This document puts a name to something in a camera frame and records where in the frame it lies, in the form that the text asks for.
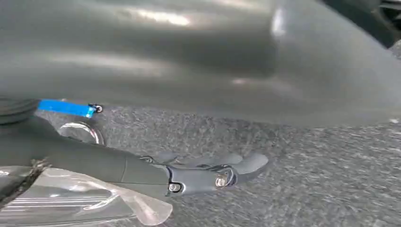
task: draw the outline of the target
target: metal ring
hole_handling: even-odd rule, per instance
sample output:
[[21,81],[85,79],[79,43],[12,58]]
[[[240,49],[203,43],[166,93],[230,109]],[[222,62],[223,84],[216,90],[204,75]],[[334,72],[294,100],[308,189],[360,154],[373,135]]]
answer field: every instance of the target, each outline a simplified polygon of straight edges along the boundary
[[86,143],[99,144],[105,146],[105,140],[101,132],[84,122],[69,122],[61,126],[59,134]]

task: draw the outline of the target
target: screw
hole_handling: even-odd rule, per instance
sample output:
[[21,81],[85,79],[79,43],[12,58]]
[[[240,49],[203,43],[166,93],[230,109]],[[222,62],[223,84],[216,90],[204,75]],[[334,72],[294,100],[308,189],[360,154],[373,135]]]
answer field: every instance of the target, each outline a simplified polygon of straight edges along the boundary
[[169,191],[171,192],[179,192],[181,190],[181,185],[177,183],[171,183],[168,186]]
[[95,108],[96,108],[96,113],[101,113],[101,112],[103,112],[103,106],[101,106],[101,105],[95,105]]
[[216,178],[216,187],[225,187],[227,186],[227,176],[226,175],[219,175]]

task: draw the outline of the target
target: plastic wrap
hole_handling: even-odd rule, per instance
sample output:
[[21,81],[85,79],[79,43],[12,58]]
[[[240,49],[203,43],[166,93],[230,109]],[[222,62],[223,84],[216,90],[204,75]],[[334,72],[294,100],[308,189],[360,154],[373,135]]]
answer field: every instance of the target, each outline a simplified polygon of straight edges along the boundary
[[[11,177],[11,168],[0,168],[3,179]],[[88,175],[48,168],[1,210],[0,226],[86,226],[136,218],[153,226],[163,223],[172,209],[171,204]]]

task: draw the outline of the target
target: blue tag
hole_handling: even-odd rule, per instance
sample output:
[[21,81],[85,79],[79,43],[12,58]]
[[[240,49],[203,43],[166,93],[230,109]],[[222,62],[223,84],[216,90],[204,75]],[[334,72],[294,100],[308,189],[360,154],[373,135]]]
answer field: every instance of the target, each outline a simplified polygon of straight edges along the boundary
[[59,100],[43,99],[39,104],[39,110],[59,112],[91,118],[96,108],[89,105],[78,105]]

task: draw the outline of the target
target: gray plastic panel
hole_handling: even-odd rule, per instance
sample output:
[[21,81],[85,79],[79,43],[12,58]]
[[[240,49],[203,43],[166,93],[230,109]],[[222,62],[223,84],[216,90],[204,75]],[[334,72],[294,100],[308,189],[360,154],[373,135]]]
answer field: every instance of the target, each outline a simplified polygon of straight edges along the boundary
[[317,1],[3,0],[0,94],[297,125],[401,115],[401,66]]

